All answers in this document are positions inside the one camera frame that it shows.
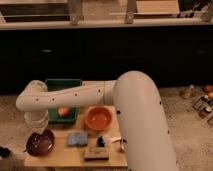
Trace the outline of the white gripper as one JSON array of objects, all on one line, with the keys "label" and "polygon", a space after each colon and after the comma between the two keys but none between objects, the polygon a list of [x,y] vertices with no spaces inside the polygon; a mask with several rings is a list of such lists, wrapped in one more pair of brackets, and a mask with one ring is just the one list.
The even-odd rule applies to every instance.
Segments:
[{"label": "white gripper", "polygon": [[33,132],[42,134],[48,126],[49,115],[46,110],[26,112],[24,119]]}]

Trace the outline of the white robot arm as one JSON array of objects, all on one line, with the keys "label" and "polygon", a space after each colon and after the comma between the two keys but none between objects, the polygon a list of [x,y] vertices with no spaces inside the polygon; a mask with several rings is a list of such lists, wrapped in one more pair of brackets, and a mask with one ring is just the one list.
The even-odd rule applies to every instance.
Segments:
[{"label": "white robot arm", "polygon": [[27,124],[38,132],[44,130],[51,108],[98,105],[115,107],[129,171],[179,171],[158,88],[141,71],[59,91],[33,80],[16,100]]}]

